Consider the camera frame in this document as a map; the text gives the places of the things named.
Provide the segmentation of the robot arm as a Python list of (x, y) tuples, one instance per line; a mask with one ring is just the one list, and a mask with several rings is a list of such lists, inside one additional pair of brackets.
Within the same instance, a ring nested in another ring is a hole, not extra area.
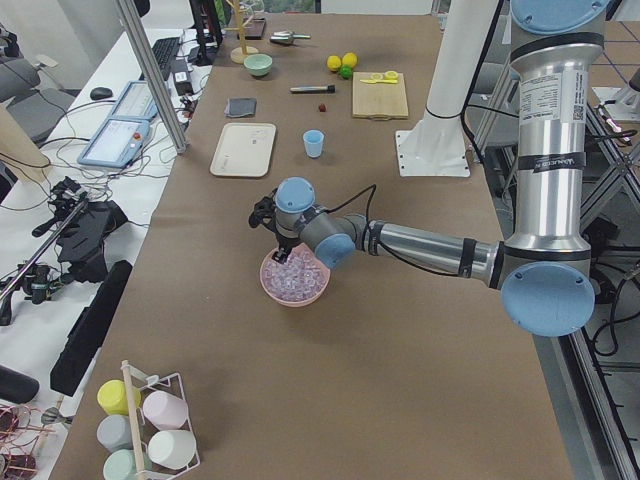
[(373, 220), (342, 218), (291, 177), (261, 202), (252, 226), (271, 230), (274, 259), (308, 246), (327, 267), (356, 250), (389, 255), (445, 277), (475, 278), (501, 294), (521, 328), (538, 336), (571, 334), (590, 319), (590, 245), (580, 233), (588, 70), (604, 47), (602, 1), (515, 1), (510, 65), (519, 78), (519, 137), (513, 234), (496, 244)]

